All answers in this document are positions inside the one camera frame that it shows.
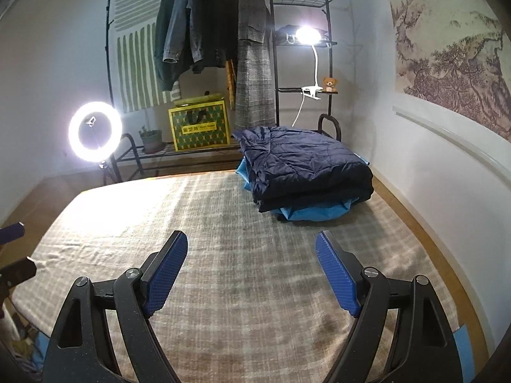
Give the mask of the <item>black bed frame rail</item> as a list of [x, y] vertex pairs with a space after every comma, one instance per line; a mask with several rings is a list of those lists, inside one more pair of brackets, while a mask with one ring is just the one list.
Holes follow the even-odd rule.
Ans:
[[320, 114], [316, 131], [326, 137], [342, 141], [342, 130], [338, 119], [327, 113]]

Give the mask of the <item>green striped wall hanging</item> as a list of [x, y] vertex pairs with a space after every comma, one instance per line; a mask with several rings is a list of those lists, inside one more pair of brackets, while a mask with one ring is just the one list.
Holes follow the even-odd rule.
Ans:
[[154, 47], [161, 0], [114, 0], [114, 92], [122, 112], [169, 105], [181, 98], [179, 83], [162, 91], [156, 74]]

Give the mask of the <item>landscape painting wall scroll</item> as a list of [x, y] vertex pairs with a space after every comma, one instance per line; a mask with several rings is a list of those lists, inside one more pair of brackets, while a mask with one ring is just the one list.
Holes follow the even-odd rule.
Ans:
[[486, 0], [389, 0], [396, 88], [510, 138], [510, 39]]

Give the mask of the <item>orange hanging item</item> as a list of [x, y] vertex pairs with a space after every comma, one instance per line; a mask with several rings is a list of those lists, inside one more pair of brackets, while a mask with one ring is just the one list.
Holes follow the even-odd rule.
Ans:
[[236, 109], [236, 70], [232, 60], [226, 61], [225, 70], [230, 109], [234, 111]]

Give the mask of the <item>blue denim hanging jacket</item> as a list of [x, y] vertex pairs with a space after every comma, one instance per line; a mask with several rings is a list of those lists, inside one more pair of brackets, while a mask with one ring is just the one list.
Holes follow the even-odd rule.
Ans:
[[164, 42], [164, 62], [178, 63], [186, 48], [191, 51], [194, 63], [203, 61], [206, 3], [207, 0], [174, 0]]

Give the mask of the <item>small teddy bear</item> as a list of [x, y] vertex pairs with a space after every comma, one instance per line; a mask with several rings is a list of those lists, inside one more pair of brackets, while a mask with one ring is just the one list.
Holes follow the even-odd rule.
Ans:
[[322, 91], [327, 94], [336, 94], [338, 93], [338, 89], [336, 87], [338, 80], [333, 77], [326, 77], [323, 79], [323, 88]]

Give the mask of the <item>white clip desk lamp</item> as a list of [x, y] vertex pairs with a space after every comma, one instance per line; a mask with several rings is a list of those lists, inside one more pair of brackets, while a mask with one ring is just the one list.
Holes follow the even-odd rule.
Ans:
[[304, 61], [304, 71], [300, 72], [300, 77], [305, 80], [301, 84], [301, 102], [291, 124], [292, 127], [297, 125], [306, 99], [320, 100], [322, 88], [319, 85], [319, 56], [317, 46], [321, 43], [321, 38], [322, 35], [320, 31], [309, 24], [299, 26], [294, 33], [294, 40], [303, 48], [308, 48], [311, 55], [302, 57]]

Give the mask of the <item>navy puffer jacket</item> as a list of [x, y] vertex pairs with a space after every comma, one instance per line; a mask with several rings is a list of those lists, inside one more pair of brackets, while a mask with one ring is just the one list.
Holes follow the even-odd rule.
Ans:
[[336, 139], [285, 126], [237, 130], [234, 137], [261, 213], [328, 201], [357, 204], [374, 191], [369, 164]]

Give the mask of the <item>grey plaid hanging coat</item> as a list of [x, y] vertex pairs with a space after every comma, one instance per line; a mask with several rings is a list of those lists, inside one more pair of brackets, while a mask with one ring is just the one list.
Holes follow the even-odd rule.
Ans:
[[237, 129], [275, 124], [266, 0], [238, 0], [236, 74]]

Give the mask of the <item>plaid beige bed blanket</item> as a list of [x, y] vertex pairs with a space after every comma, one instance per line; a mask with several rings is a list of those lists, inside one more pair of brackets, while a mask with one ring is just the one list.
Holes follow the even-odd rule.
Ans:
[[50, 334], [74, 280], [117, 278], [176, 230], [186, 234], [189, 250], [151, 323], [184, 382], [324, 380], [353, 319], [317, 260], [323, 230], [389, 278], [428, 277], [450, 327], [459, 326], [455, 302], [425, 249], [379, 195], [332, 222], [279, 222], [257, 210], [232, 172], [80, 193], [34, 249], [37, 273], [15, 289], [14, 305]]

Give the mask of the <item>dark green hanging jacket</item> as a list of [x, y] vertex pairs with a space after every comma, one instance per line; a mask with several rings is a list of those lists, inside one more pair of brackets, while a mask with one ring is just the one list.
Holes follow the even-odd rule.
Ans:
[[163, 61], [164, 44], [168, 27], [172, 17], [172, 9], [175, 0], [160, 0], [154, 37], [153, 60], [158, 85], [162, 91], [171, 91], [176, 78], [173, 66]]

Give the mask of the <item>yellow green storage box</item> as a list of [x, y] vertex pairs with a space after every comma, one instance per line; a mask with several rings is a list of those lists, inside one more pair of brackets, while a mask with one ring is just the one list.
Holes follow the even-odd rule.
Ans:
[[174, 150], [202, 150], [230, 145], [230, 125], [223, 94], [176, 101], [168, 110]]

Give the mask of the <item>black hanging jacket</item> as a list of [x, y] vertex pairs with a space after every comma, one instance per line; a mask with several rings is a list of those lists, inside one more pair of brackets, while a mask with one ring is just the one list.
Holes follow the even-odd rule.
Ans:
[[192, 67], [201, 73], [206, 67], [237, 68], [238, 0], [198, 0], [202, 59]]

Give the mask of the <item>light blue garment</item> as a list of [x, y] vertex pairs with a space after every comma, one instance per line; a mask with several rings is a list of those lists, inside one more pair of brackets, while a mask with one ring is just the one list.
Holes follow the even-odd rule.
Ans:
[[368, 163], [350, 152], [246, 151], [236, 174], [259, 212], [287, 222], [338, 219], [374, 191]]

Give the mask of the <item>small potted plant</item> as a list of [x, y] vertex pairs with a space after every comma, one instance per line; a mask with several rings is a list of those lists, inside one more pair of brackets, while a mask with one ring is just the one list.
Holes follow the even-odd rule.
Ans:
[[143, 150], [146, 154], [153, 154], [164, 150], [161, 130], [149, 130], [143, 126], [139, 130], [139, 134], [143, 144]]

